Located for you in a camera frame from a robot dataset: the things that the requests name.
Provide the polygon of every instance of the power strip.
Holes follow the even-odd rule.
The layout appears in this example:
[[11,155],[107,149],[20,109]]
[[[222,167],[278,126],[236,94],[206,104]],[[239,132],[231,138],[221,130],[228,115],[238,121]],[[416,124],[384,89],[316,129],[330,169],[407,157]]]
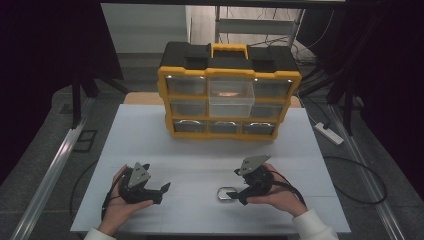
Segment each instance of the power strip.
[[324,124],[322,123],[317,123],[314,128],[336,145],[340,145],[344,141],[343,138],[331,131],[331,129],[324,129]]

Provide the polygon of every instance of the storage organizer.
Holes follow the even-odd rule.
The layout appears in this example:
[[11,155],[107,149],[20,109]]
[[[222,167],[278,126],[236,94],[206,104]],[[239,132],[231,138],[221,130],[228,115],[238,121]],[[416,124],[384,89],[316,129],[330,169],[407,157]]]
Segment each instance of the storage organizer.
[[285,46],[169,42],[158,70],[174,137],[273,140],[301,75]]

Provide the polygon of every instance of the white tabletop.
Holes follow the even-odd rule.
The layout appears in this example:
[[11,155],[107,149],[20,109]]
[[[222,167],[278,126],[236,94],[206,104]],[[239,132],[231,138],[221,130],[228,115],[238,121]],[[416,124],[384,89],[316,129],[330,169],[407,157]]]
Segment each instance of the white tabletop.
[[243,158],[271,154],[273,164],[337,232],[350,232],[305,109],[290,108],[274,141],[172,138],[163,106],[121,105],[71,231],[100,223],[112,177],[124,165],[150,163],[148,189],[171,187],[160,205],[136,213],[121,231],[143,234],[285,235],[291,215],[267,205],[220,202],[220,187],[247,187],[233,171]]

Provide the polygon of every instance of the person's left hand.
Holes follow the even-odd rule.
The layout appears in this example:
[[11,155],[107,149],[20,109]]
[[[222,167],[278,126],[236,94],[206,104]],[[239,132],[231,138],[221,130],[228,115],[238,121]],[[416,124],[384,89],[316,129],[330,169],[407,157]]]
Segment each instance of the person's left hand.
[[[124,165],[117,174],[113,177],[113,182],[117,180],[117,178],[121,175],[123,171],[127,168],[127,165]],[[107,206],[105,216],[103,218],[102,223],[100,224],[99,230],[100,232],[113,236],[115,232],[131,217],[133,213],[138,210],[147,208],[153,205],[152,200],[143,201],[134,204],[128,204],[119,197],[119,185],[121,184],[121,180],[116,184],[115,188],[112,191],[111,201]]]

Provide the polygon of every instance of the white sleeve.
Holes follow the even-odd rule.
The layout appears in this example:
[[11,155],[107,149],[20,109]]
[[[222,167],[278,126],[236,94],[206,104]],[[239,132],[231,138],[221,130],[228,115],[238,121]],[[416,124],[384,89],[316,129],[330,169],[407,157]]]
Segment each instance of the white sleeve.
[[301,240],[339,239],[334,229],[325,225],[314,209],[293,218],[292,221]]
[[84,240],[116,240],[115,238],[108,236],[97,229],[90,229]]

